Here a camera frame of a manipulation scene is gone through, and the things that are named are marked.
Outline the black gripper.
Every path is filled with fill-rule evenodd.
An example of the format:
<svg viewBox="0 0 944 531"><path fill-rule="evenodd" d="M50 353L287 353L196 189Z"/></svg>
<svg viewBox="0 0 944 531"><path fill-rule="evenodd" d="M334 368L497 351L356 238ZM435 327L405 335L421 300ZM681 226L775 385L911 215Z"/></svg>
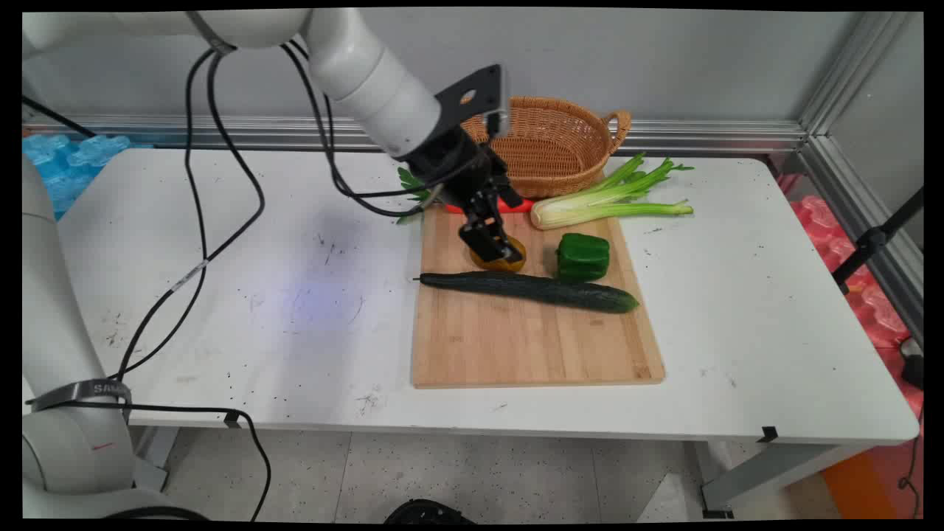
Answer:
<svg viewBox="0 0 944 531"><path fill-rule="evenodd" d="M519 208L520 195L513 194L508 165L493 151L490 140L476 142L464 128L455 127L425 142L407 157L407 184L416 201L427 201L434 188L436 199L465 214L459 238L487 263L521 263L522 251L505 231L502 218L507 209Z"/></svg>

